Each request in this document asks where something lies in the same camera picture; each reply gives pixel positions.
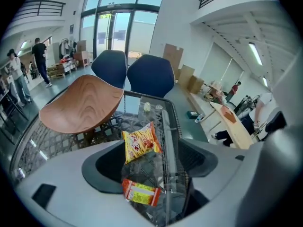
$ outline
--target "glass door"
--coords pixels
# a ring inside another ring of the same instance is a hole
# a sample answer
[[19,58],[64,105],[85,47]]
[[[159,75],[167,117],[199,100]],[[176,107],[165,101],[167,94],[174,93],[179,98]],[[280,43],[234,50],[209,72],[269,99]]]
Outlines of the glass door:
[[125,11],[99,14],[96,39],[97,56],[104,50],[125,52],[129,18],[130,12]]

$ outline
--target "gray floor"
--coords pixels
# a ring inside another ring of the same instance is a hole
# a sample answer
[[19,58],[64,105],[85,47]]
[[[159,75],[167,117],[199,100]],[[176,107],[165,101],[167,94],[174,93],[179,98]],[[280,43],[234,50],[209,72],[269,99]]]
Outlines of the gray floor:
[[[64,90],[67,86],[69,86],[75,79],[84,74],[94,75],[90,67],[86,67],[85,69],[79,68],[77,71],[66,75],[66,77],[62,79],[52,79],[53,86],[50,88],[46,88],[44,82],[36,86],[31,91],[33,102],[24,107],[24,112],[29,118],[29,121],[25,121],[18,113],[13,115],[14,121],[21,129],[21,132],[28,126],[29,122],[31,122],[37,116],[39,110],[45,104],[47,104],[53,97]],[[128,80],[125,82],[125,90],[130,90],[130,83]],[[208,142],[201,125],[194,123],[193,119],[189,119],[187,117],[186,112],[194,109],[180,87],[175,85],[175,87],[165,96],[165,98],[172,101],[175,105],[183,137]],[[13,129],[12,127],[9,127],[5,128],[5,131],[8,133],[8,135],[11,135],[10,133],[12,133]],[[15,132],[15,134],[12,136],[13,141],[17,143],[20,136],[21,133]],[[0,162],[3,169],[8,172],[10,160],[16,147],[12,145],[1,133],[0,142]]]

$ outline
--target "pallet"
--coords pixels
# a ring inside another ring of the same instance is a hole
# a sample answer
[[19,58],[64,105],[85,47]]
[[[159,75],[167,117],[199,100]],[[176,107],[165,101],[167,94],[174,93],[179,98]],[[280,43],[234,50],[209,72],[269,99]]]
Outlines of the pallet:
[[54,78],[64,78],[65,74],[52,75],[52,76],[49,76],[49,77],[52,78],[52,79],[54,79]]

